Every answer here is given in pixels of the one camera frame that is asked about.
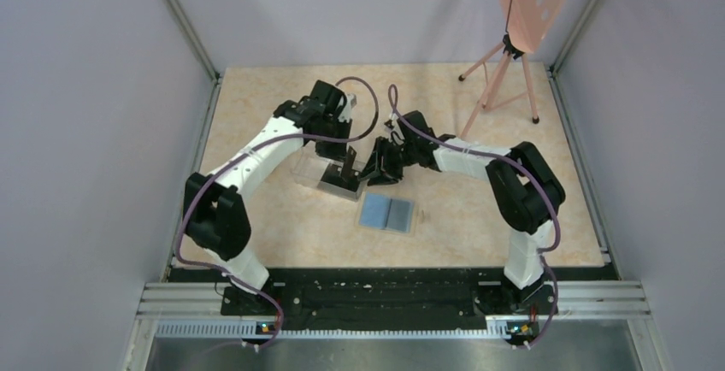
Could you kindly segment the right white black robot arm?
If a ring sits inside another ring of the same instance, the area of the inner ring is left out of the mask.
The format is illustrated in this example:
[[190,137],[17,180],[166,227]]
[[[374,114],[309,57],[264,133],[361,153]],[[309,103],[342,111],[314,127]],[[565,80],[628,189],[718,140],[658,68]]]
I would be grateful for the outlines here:
[[427,168],[487,182],[498,211],[511,229],[501,290],[504,307],[523,313],[535,303],[534,286],[545,273],[544,254],[561,242],[558,211],[566,192],[538,147],[523,141],[493,148],[454,134],[435,135],[418,110],[388,121],[389,137],[378,137],[359,179],[371,186],[400,182],[404,169]]

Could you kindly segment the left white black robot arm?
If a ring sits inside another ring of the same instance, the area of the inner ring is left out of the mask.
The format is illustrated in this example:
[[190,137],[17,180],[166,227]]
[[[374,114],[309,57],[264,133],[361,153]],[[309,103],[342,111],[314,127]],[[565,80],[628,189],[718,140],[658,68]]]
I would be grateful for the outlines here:
[[251,222],[245,201],[289,156],[308,142],[318,156],[343,162],[350,154],[352,93],[318,80],[311,92],[287,100],[262,130],[224,165],[208,175],[191,174],[184,192],[184,234],[210,256],[211,265],[242,291],[242,304],[254,314],[269,311],[274,291],[269,273],[250,245]]

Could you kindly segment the clear plastic card box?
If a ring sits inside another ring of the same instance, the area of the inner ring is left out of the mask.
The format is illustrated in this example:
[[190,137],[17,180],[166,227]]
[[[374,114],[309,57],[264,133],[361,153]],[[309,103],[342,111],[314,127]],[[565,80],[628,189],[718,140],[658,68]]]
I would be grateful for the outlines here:
[[359,179],[361,167],[352,147],[342,162],[320,157],[314,151],[303,151],[291,174],[301,186],[356,202],[364,188]]

